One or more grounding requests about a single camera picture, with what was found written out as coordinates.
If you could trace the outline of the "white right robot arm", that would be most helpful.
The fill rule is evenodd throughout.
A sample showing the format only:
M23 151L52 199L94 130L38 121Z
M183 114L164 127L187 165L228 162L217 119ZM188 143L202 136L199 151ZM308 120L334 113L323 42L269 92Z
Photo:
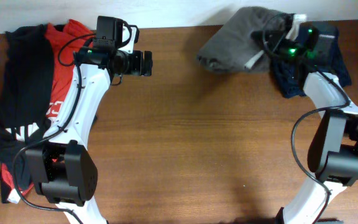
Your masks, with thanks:
M306 180L295 198L278 211L274 222L320 223L331 201L358 181L358 106L337 76L342 60L336 28L309 25L291 40L289 36L296 28L291 20L283 30L262 29L251 37L270 58L295 64L294 79L316 107L298 118L290 137L291 152ZM312 114L319 114L321 121L308 149L307 165L303 166L296 153L295 134Z

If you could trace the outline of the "red t-shirt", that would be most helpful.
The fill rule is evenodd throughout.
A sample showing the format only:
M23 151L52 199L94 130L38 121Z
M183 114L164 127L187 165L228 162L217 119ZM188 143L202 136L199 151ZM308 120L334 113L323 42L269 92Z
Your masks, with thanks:
M19 149L41 139L56 120L72 81L73 52L91 33L74 19L64 25L21 27L7 33L9 91L3 96L3 127L14 143L6 152L8 160L1 165L7 203L20 200L13 184L12 160Z

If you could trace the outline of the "grey shorts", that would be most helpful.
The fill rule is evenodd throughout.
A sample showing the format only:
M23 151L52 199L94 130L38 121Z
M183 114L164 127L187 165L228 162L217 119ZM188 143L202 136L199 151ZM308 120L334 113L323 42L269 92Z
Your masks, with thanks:
M284 30L291 27L292 19L291 14L265 7L242 7L200 48L196 59L214 73L267 72L270 58L251 34Z

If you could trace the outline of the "black t-shirt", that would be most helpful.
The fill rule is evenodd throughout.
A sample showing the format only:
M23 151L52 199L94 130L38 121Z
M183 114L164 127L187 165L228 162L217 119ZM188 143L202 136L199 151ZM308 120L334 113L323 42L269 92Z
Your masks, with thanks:
M0 96L0 186L2 203L18 203L34 186L20 149L43 138L70 89L73 53L92 33L73 19L6 32L7 62Z

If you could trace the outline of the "folded navy garment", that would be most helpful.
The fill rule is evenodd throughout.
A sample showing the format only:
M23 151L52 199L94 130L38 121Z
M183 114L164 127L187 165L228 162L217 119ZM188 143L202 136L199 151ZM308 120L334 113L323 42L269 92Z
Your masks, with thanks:
M352 85L351 76L338 45L338 28L325 22L314 22L312 26L318 29L321 37L313 51L308 54L310 62L317 65L322 72L336 75L342 87ZM295 78L296 65L273 59L270 68L283 97L305 96Z

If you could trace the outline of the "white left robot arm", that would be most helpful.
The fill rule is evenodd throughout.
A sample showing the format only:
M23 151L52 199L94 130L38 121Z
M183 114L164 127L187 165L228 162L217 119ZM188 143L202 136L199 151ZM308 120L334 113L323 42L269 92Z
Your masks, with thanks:
M134 50L139 28L122 19L99 16L96 32L73 54L73 78L60 112L25 155L37 194L63 212L70 223L107 223L94 193L98 169L88 152L88 137L104 94L114 78L149 77L152 53Z

